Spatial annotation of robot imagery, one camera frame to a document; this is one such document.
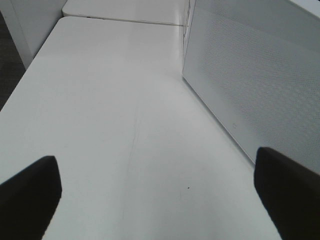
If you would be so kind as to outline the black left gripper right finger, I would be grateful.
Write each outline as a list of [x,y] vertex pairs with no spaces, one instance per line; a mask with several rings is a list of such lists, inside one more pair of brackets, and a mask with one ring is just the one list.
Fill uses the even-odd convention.
[[320,238],[318,174],[270,147],[260,147],[253,183],[283,240]]

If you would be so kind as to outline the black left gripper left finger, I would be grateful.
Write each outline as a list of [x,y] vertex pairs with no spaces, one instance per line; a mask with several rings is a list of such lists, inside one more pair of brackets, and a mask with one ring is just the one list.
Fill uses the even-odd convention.
[[62,197],[57,160],[44,156],[0,185],[0,238],[40,240]]

